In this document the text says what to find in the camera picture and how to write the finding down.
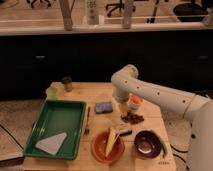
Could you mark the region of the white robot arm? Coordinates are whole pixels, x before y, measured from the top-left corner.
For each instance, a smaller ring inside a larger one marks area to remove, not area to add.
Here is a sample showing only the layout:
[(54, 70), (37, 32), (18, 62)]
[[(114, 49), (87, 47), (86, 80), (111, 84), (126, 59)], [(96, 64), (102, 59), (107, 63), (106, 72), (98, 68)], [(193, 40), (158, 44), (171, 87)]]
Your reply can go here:
[(213, 99), (138, 79), (138, 69), (128, 64), (111, 77), (118, 103), (129, 94), (181, 115), (192, 124), (186, 160), (188, 171), (213, 171)]

